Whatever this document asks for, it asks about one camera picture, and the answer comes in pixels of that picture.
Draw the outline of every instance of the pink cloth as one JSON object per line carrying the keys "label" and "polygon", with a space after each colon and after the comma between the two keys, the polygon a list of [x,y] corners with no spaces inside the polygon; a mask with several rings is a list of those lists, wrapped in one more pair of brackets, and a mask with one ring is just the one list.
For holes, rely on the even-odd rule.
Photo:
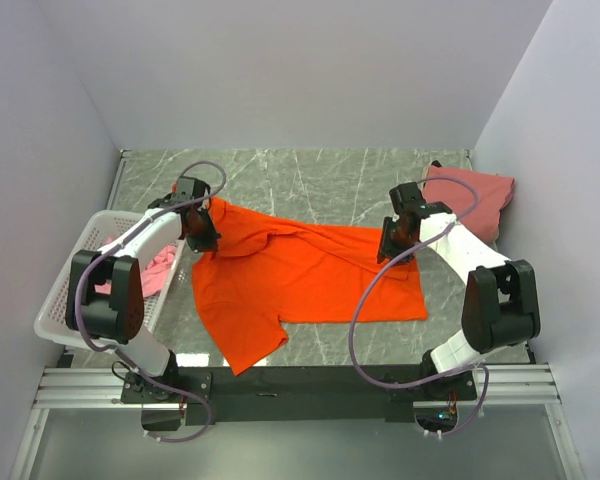
{"label": "pink cloth", "polygon": [[[506,207],[513,197],[515,179],[459,168],[432,166],[429,169],[428,177],[439,175],[464,180],[478,191],[480,203],[473,212],[462,219],[462,223],[484,243],[495,241],[498,236],[500,210]],[[427,202],[444,202],[454,213],[467,209],[473,202],[471,192],[462,185],[442,180],[427,182],[422,194]]]}
{"label": "pink cloth", "polygon": [[[113,242],[113,238],[107,240],[107,244]],[[160,250],[160,253],[149,262],[147,268],[140,274],[140,280],[142,281],[142,296],[144,298],[155,295],[164,284],[167,283],[167,277],[171,270],[171,265],[176,257],[176,247],[168,245]],[[111,285],[105,283],[104,285],[96,285],[96,292],[98,293],[109,293],[111,292]]]}

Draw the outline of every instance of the white wall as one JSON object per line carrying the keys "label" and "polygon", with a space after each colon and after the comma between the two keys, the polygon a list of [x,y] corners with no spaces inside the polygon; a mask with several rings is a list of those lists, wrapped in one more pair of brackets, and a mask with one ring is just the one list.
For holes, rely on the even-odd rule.
{"label": "white wall", "polygon": [[38,0],[129,148],[473,147],[550,0]]}
{"label": "white wall", "polygon": [[500,245],[534,265],[548,360],[600,478],[600,0],[555,0],[487,123],[480,171],[517,178]]}
{"label": "white wall", "polygon": [[0,0],[0,479],[8,476],[45,364],[33,321],[117,152],[33,0]]}

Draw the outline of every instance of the plastic basket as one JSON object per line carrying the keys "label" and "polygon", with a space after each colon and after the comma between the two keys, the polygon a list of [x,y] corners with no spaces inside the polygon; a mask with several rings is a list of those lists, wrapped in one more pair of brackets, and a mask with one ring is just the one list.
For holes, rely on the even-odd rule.
{"label": "plastic basket", "polygon": [[[71,255],[62,267],[60,275],[58,275],[53,287],[51,287],[51,291],[36,318],[34,329],[39,337],[52,340],[61,345],[88,348],[82,340],[80,333],[67,327],[65,321],[71,258],[78,250],[99,249],[107,243],[109,238],[119,237],[140,220],[140,218],[142,218],[142,214],[140,213],[112,210],[104,210],[91,217],[73,247]],[[155,323],[158,320],[160,310],[162,310],[162,305],[169,290],[169,285],[173,280],[173,274],[182,256],[184,242],[177,240],[173,245],[177,247],[176,255],[164,287],[162,287],[160,292],[144,299],[144,325],[150,331],[153,331]]]}

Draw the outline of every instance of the gray marble surface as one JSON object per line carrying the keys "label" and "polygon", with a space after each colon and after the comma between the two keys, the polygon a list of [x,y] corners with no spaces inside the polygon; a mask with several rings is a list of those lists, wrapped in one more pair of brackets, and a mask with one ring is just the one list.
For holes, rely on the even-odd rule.
{"label": "gray marble surface", "polygon": [[[181,171],[197,160],[213,160],[227,171],[220,194],[232,203],[279,217],[337,225],[382,226],[393,213],[389,189],[422,178],[433,160],[471,168],[465,150],[262,149],[131,151],[114,192],[112,208],[142,212],[170,191]],[[211,185],[220,176],[211,167],[195,175]],[[419,363],[422,354],[460,328],[464,285],[428,249],[417,254],[429,318],[424,322],[360,324],[355,342],[364,364]],[[219,366],[222,354],[200,323],[190,283],[195,261],[185,248],[155,328],[156,338],[175,351],[179,363]],[[350,363],[346,324],[283,324],[289,342],[260,364],[341,365]],[[77,367],[108,366],[107,354],[79,352]],[[492,363],[529,361],[523,346],[489,358]]]}

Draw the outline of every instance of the orange shirt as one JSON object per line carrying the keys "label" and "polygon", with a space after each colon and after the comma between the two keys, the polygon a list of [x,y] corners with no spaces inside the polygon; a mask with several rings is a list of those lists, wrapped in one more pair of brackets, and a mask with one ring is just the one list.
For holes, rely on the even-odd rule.
{"label": "orange shirt", "polygon": [[[280,322],[347,323],[376,263],[380,229],[271,217],[214,198],[218,252],[193,266],[200,319],[235,375],[287,342]],[[369,296],[360,322],[424,320],[415,259],[394,267]]]}

